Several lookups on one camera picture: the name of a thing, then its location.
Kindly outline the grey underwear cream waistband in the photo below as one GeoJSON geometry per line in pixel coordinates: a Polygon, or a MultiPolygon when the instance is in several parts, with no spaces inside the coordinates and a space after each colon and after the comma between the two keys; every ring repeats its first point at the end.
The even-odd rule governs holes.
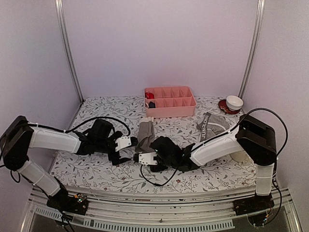
{"type": "Polygon", "coordinates": [[[143,117],[140,120],[137,140],[138,143],[135,147],[136,153],[148,153],[154,151],[150,147],[151,143],[155,140],[153,117],[143,117]]]}

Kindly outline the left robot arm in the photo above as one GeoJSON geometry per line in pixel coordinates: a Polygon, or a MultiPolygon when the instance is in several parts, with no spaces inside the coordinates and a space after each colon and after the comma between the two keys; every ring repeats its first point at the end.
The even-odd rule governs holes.
{"type": "Polygon", "coordinates": [[[28,157],[30,148],[65,151],[75,155],[103,153],[113,165],[128,161],[120,157],[120,150],[137,144],[137,138],[115,129],[111,120],[117,118],[98,116],[88,119],[70,130],[60,130],[38,123],[30,123],[25,116],[18,116],[0,138],[0,158],[3,167],[18,172],[33,185],[41,188],[62,210],[72,205],[61,183],[28,157]]]}

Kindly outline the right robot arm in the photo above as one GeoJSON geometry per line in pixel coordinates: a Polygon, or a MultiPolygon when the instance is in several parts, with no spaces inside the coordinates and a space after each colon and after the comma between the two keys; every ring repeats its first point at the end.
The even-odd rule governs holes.
{"type": "Polygon", "coordinates": [[[250,199],[250,207],[259,211],[268,203],[277,160],[275,131],[249,114],[242,115],[232,129],[206,141],[180,148],[170,138],[160,136],[150,147],[157,153],[160,165],[181,172],[196,170],[228,154],[245,152],[256,166],[256,195],[250,199]]]}

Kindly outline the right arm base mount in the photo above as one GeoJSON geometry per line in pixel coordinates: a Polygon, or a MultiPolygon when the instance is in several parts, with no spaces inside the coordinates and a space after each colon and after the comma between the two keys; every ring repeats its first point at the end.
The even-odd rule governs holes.
{"type": "Polygon", "coordinates": [[[271,193],[266,196],[254,194],[251,197],[233,201],[233,211],[237,216],[271,209],[275,206],[271,193]]]}

